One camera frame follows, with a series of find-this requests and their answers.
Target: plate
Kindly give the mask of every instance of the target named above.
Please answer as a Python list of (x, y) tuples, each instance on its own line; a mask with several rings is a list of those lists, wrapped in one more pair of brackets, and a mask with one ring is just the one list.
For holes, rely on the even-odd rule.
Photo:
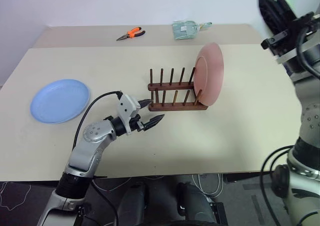
[(78, 116), (89, 102), (87, 86), (75, 79), (62, 79), (42, 88), (30, 105), (32, 116), (39, 122), (59, 124)]
[(194, 71), (194, 91), (198, 95), (202, 90), (199, 102), (211, 106), (218, 99), (224, 80), (224, 58), (216, 43), (208, 43), (200, 50)]

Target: metal robot arm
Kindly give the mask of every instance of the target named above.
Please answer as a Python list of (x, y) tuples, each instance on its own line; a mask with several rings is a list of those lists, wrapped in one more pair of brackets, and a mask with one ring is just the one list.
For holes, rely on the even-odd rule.
[(81, 225), (81, 206), (106, 147), (116, 140), (117, 136), (131, 134), (134, 130), (146, 131), (164, 117), (162, 114), (147, 123), (140, 121), (138, 111), (150, 102), (149, 99), (137, 101), (123, 94), (117, 106), (118, 117), (109, 116), (84, 129), (83, 137), (73, 149), (59, 184), (52, 192), (38, 221), (38, 226)]
[[(283, 198), (295, 226), (320, 210), (319, 15), (310, 12), (297, 18), (285, 0), (259, 0), (259, 9), (274, 34), (261, 46), (278, 56), (302, 107), (299, 137), (288, 153), (287, 165), (278, 165), (272, 174), (272, 190)], [(318, 216), (310, 216), (303, 226), (318, 223)]]

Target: orange-handled pliers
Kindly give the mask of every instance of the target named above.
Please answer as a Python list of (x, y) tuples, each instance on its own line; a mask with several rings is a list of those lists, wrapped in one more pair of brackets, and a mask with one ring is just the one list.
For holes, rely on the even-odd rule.
[(131, 31), (127, 32), (125, 35), (121, 36), (120, 38), (117, 39), (117, 41), (119, 40), (125, 40), (125, 39), (128, 39), (128, 38), (134, 38), (134, 37), (139, 37), (139, 36), (142, 36), (146, 33), (146, 31), (142, 31), (142, 32), (138, 32), (141, 30), (141, 27), (135, 27), (134, 29), (132, 29)]

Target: wooden peg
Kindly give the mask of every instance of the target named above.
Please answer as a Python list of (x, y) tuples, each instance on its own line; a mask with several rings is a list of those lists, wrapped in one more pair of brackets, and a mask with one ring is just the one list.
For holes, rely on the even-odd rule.
[(193, 67), (192, 73), (191, 73), (191, 76), (190, 76), (190, 79), (189, 79), (189, 85), (191, 84), (192, 78), (194, 77), (195, 70), (196, 70), (196, 67)]
[(151, 106), (154, 106), (154, 92), (151, 91)]
[(180, 85), (181, 82), (182, 82), (182, 78), (184, 77), (184, 73), (185, 73), (185, 68), (183, 67), (183, 68), (182, 68), (182, 72), (181, 72), (181, 77), (180, 77), (179, 85)]
[(190, 94), (190, 90), (188, 90), (188, 91), (186, 92), (186, 95), (185, 95), (185, 98), (184, 98), (184, 101), (183, 101), (183, 106), (186, 105), (186, 102), (187, 102), (187, 99), (188, 99), (188, 97), (189, 97), (189, 94)]
[(160, 74), (160, 86), (162, 86), (162, 79), (164, 77), (164, 69), (161, 69), (161, 74)]
[(172, 85), (172, 78), (173, 77), (174, 77), (174, 69), (172, 68), (171, 69), (171, 76), (170, 76), (170, 83), (169, 83), (170, 86)]
[(162, 107), (165, 106), (165, 100), (166, 100), (166, 91), (163, 91), (163, 95), (162, 95)]
[(199, 98), (200, 98), (200, 96), (201, 96), (201, 93), (202, 93), (202, 89), (200, 89), (200, 90), (199, 90), (198, 95), (196, 96), (196, 98), (195, 98), (195, 101), (194, 101), (193, 105), (196, 105), (196, 104), (198, 103)]
[(155, 90), (155, 102), (157, 104), (159, 103), (159, 92), (158, 92), (158, 89)]
[(148, 84), (148, 90), (149, 91), (155, 91), (155, 90), (192, 90), (194, 88), (194, 82), (191, 82), (191, 84), (189, 84), (188, 82), (182, 82), (181, 84), (179, 84), (179, 82), (172, 82), (172, 84), (170, 85), (169, 82), (163, 82), (162, 86), (160, 86), (159, 82), (155, 82), (153, 84), (153, 86), (150, 85), (150, 83)]
[(174, 93), (174, 97), (173, 97), (173, 102), (172, 102), (172, 106), (175, 106), (176, 103), (176, 99), (177, 99), (177, 95), (178, 95), (178, 90), (175, 91)]
[(150, 85), (152, 86), (152, 68), (150, 68)]

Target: table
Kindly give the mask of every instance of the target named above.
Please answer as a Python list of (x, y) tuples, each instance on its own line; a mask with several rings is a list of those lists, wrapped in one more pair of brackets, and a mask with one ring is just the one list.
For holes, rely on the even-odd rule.
[[(168, 82), (171, 68), (176, 70), (173, 80), (178, 81), (185, 67), (187, 80), (201, 47), (215, 41), (224, 57), (224, 82), (216, 103), (204, 111), (165, 112), (163, 120), (149, 131), (119, 137), (104, 151), (96, 175), (118, 178), (259, 171), (270, 152), (295, 143), (301, 106), (284, 68), (275, 63), (269, 51), (262, 50), (253, 29), (246, 36), (242, 27), (248, 30), (247, 25), (233, 26), (233, 34), (240, 35), (234, 37), (235, 43), (232, 38), (222, 42), (221, 36), (215, 40), (217, 32), (226, 30), (215, 26), (204, 32), (205, 36), (200, 33), (194, 45), (192, 40), (174, 41), (167, 35), (169, 30), (163, 30), (167, 33), (160, 37), (156, 26), (144, 27), (145, 37), (124, 40), (123, 45), (115, 45), (111, 38), (131, 26), (107, 27), (112, 29), (108, 45), (97, 41), (105, 27), (92, 29), (97, 44), (90, 41), (93, 36), (72, 41), (73, 36), (66, 32), (73, 27), (49, 28), (51, 33), (57, 30), (64, 34), (45, 32), (0, 90), (0, 180), (54, 181), (62, 175), (82, 114), (60, 124), (36, 121), (30, 114), (30, 103), (48, 83), (60, 79), (82, 81), (90, 89), (90, 101), (114, 90), (138, 100), (147, 99), (149, 69), (153, 69), (156, 82), (163, 68), (163, 81)], [(57, 35), (64, 36), (59, 41)], [(160, 46), (150, 39), (153, 36), (161, 38)], [(168, 101), (173, 93), (167, 91)], [(180, 93), (177, 102), (183, 98)], [(115, 96), (101, 99), (92, 107), (83, 127), (116, 116), (116, 105)], [(157, 114), (140, 111), (145, 121)]]

